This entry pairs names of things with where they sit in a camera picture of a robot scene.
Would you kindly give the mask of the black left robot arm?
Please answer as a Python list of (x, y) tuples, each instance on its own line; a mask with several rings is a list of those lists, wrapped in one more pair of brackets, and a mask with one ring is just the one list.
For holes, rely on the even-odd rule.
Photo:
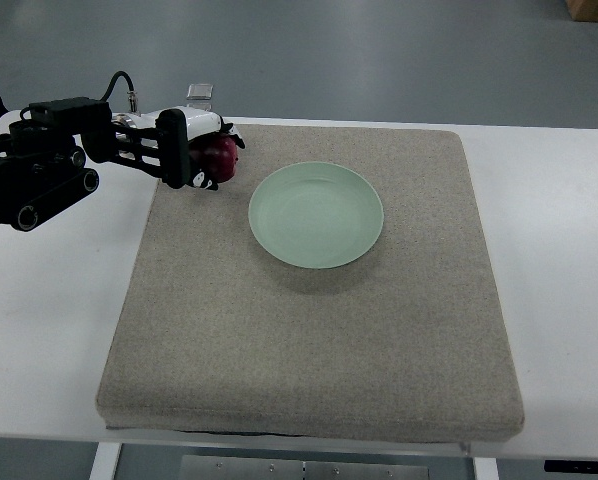
[(100, 99), (75, 97), (32, 103), (0, 135), (0, 224), (28, 232), (94, 193), (87, 161), (142, 171), (179, 189), (192, 177), (186, 119), (166, 109), (154, 125), (114, 121)]

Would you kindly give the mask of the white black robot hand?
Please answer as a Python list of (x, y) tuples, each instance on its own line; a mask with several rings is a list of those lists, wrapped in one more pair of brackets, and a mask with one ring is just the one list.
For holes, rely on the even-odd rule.
[[(211, 111), (201, 110), (194, 107), (179, 107), (179, 110), (185, 117), (187, 140), (188, 140), (188, 154), (189, 142), (212, 134), (226, 134), (230, 136), (237, 144), (237, 152), (239, 149), (245, 148), (245, 142), (233, 123), (225, 122), (224, 119)], [(190, 161), (190, 179), (185, 182), (187, 186), (197, 189), (205, 189), (216, 191), (220, 184), (216, 183), (210, 178), (210, 175), (205, 173), (191, 158)]]

